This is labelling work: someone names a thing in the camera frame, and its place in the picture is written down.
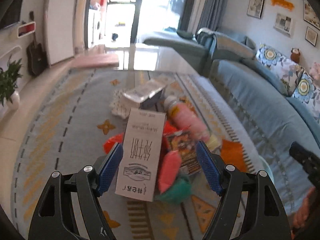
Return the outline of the person's right hand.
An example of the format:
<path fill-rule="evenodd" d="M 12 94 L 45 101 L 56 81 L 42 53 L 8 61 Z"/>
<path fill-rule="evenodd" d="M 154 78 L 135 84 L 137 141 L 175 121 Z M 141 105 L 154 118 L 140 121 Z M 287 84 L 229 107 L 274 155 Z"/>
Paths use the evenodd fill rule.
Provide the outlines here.
<path fill-rule="evenodd" d="M 294 228 L 303 228 L 305 226 L 305 221 L 307 220 L 310 213 L 311 206 L 311 196 L 316 192 L 316 188 L 312 187 L 305 198 L 303 199 L 301 207 L 298 209 L 296 214 L 293 217 L 293 227 Z"/>

